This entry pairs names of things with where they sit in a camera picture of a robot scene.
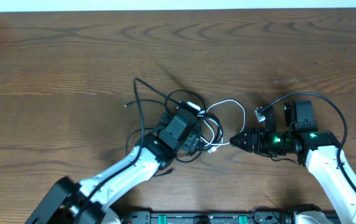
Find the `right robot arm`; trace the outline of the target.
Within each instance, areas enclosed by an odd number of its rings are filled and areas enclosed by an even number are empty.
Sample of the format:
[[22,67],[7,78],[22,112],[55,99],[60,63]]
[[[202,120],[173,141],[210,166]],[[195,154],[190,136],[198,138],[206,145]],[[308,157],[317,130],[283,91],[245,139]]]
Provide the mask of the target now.
[[287,131],[277,131],[272,109],[255,111],[263,127],[242,130],[230,144],[246,152],[269,157],[275,162],[288,154],[297,155],[318,181],[341,223],[356,223],[356,174],[330,131],[319,131],[310,101],[284,104]]

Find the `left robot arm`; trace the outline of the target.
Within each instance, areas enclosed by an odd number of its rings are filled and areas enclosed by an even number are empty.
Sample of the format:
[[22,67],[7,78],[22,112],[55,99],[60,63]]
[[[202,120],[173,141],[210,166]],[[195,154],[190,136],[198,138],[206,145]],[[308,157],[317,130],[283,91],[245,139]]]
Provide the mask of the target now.
[[110,206],[127,191],[164,170],[180,149],[191,150],[201,135],[204,111],[184,105],[164,113],[133,150],[107,170],[74,183],[65,176],[50,188],[28,223],[119,223]]

